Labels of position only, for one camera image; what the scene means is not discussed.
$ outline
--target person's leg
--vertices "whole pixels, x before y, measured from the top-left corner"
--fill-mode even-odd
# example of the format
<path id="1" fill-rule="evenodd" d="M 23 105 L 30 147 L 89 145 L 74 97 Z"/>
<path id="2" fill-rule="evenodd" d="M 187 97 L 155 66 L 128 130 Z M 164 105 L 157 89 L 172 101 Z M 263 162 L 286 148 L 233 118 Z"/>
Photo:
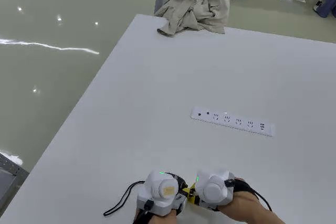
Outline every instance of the person's leg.
<path id="1" fill-rule="evenodd" d="M 336 5 L 334 6 L 334 8 L 331 12 L 332 12 L 332 15 L 334 15 L 334 17 L 336 18 Z"/>
<path id="2" fill-rule="evenodd" d="M 315 12 L 323 18 L 326 18 L 328 14 L 333 10 L 336 5 L 336 0 L 325 0 L 323 4 L 317 8 L 314 8 Z"/>

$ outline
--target crumpled cloth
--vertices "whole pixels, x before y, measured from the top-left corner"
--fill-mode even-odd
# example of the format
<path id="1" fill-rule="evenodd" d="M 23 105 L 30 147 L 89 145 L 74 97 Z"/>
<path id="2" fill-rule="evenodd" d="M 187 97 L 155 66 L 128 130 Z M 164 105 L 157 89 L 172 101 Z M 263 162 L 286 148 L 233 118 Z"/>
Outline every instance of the crumpled cloth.
<path id="1" fill-rule="evenodd" d="M 168 23 L 158 32 L 173 36 L 190 28 L 224 34 L 229 8 L 230 0 L 168 0 L 155 13 L 155 16 L 168 19 Z"/>

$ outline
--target white table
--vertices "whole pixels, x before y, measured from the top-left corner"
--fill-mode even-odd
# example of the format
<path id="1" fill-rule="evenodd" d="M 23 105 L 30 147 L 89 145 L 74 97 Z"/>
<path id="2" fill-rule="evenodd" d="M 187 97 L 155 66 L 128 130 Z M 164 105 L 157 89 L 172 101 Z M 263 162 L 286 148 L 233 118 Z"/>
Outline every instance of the white table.
<path id="1" fill-rule="evenodd" d="M 130 223 L 152 169 L 188 183 L 227 167 L 287 223 L 334 221 L 335 44 L 227 28 L 156 32 L 138 15 L 60 128 L 1 224 Z M 195 105 L 267 119 L 275 137 L 192 120 Z M 228 223 L 189 207 L 179 223 Z"/>

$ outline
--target metal rack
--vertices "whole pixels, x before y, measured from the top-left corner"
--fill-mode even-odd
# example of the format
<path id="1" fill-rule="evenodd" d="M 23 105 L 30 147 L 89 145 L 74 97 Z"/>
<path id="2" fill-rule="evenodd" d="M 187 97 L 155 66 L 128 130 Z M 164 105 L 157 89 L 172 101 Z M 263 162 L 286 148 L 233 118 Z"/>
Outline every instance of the metal rack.
<path id="1" fill-rule="evenodd" d="M 0 154 L 0 213 L 28 175 L 29 172 Z"/>

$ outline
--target power strip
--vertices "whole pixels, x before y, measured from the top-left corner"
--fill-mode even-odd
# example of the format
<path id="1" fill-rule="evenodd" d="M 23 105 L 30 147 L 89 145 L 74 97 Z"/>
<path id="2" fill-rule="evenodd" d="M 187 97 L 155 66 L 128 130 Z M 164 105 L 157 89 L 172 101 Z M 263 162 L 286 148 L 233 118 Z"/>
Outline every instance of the power strip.
<path id="1" fill-rule="evenodd" d="M 266 136 L 274 136 L 275 131 L 273 124 L 264 121 L 247 119 L 227 112 L 208 110 L 201 107 L 194 107 L 190 117 L 192 119 L 228 126 L 239 130 L 250 131 Z"/>

